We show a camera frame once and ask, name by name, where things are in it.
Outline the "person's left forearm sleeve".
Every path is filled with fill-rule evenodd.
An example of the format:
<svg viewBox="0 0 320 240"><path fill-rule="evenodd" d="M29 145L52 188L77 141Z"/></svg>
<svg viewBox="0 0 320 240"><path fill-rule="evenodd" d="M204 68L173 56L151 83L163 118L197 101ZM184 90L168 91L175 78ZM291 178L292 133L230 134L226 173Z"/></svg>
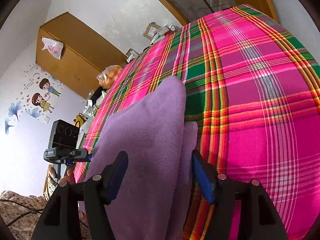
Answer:
<svg viewBox="0 0 320 240"><path fill-rule="evenodd" d="M1 192L1 218L15 239L31 239L35 226L56 183L47 179L43 195L22 196L12 191Z"/></svg>

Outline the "person's left hand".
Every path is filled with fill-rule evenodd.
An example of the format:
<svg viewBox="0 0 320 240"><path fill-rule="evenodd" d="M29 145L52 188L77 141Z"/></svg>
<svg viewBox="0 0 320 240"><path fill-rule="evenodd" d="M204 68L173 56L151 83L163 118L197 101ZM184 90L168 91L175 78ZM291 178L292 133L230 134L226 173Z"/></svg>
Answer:
<svg viewBox="0 0 320 240"><path fill-rule="evenodd" d="M55 170L55 168L53 166L50 166L48 168L48 174L51 178L52 184L54 186L57 186L59 183L66 181L69 184L75 184L75 176L74 176L74 170L71 166L67 166L66 172L65 172L65 176L59 180L57 179L57 172Z"/></svg>

